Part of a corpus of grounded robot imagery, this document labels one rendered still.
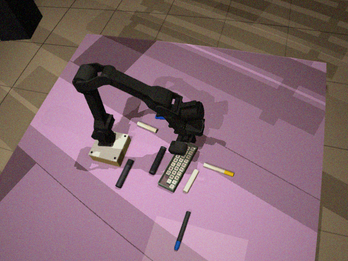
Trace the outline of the keyboard with keys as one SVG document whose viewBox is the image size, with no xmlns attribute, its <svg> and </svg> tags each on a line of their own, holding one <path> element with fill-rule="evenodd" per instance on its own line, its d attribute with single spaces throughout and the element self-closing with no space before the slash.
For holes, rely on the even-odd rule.
<svg viewBox="0 0 348 261">
<path fill-rule="evenodd" d="M 186 154 L 184 156 L 174 154 L 158 181 L 158 185 L 172 192 L 175 192 L 198 150 L 198 146 L 185 143 L 188 145 Z"/>
</svg>

